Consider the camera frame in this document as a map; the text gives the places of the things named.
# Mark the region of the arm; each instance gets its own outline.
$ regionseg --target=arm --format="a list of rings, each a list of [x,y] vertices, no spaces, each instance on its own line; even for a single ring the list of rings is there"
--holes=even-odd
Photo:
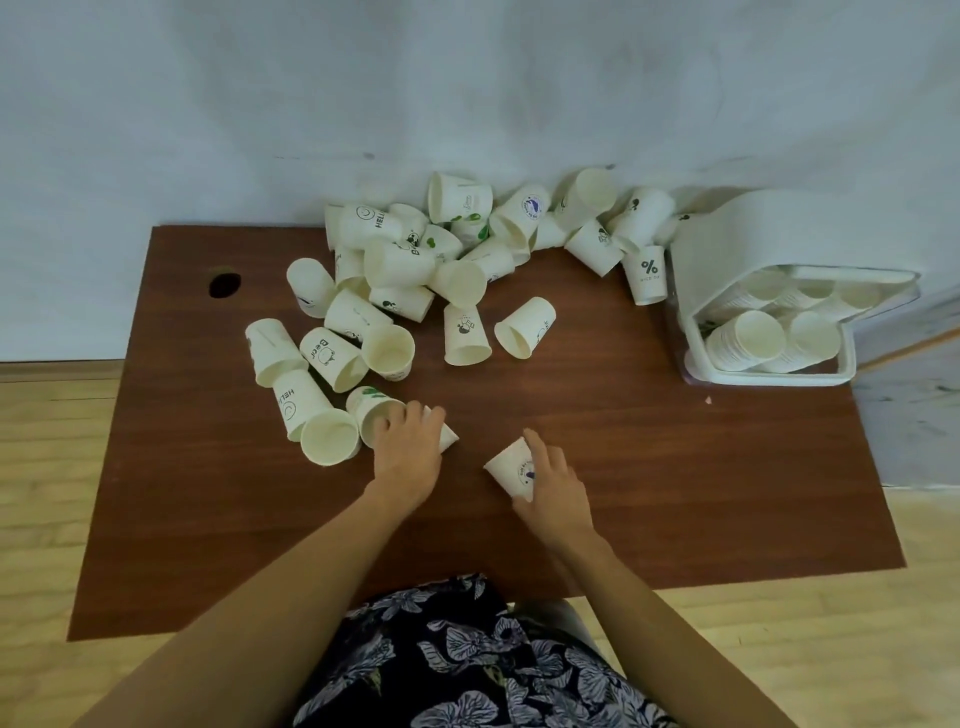
[[[777,705],[630,571],[593,530],[564,452],[524,432],[537,474],[514,510],[583,587],[631,683],[685,728],[796,728]]]
[[[400,523],[440,474],[444,411],[418,402],[377,422],[374,478],[343,513],[226,596],[122,680],[77,723],[273,724],[333,638]]]

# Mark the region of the brown table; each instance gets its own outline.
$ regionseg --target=brown table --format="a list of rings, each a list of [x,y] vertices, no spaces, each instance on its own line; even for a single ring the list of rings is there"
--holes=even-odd
[[[249,322],[276,317],[297,341],[320,323],[286,284],[300,256],[332,269],[323,230],[154,229],[71,640],[182,628],[370,478],[367,449],[311,465],[287,442],[272,391],[253,382]],[[225,267],[242,285],[210,298]],[[519,361],[492,328],[534,295],[557,323]],[[654,587],[902,566],[849,387],[689,386],[661,306],[634,306],[619,270],[599,279],[562,250],[490,286],[480,313],[493,356],[480,365],[444,364],[443,308],[438,297],[423,324],[400,320],[417,339],[406,380],[365,379],[445,406],[461,441],[363,595],[472,570],[508,599],[569,595],[482,470],[525,425],[566,450],[597,529]]]

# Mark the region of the light wood floor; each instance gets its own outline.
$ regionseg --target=light wood floor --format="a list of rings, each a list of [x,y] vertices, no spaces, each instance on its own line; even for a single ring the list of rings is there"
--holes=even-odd
[[[0,726],[69,724],[166,639],[64,641],[116,389],[0,383]],[[907,570],[663,596],[802,726],[960,726],[960,494],[887,498]]]

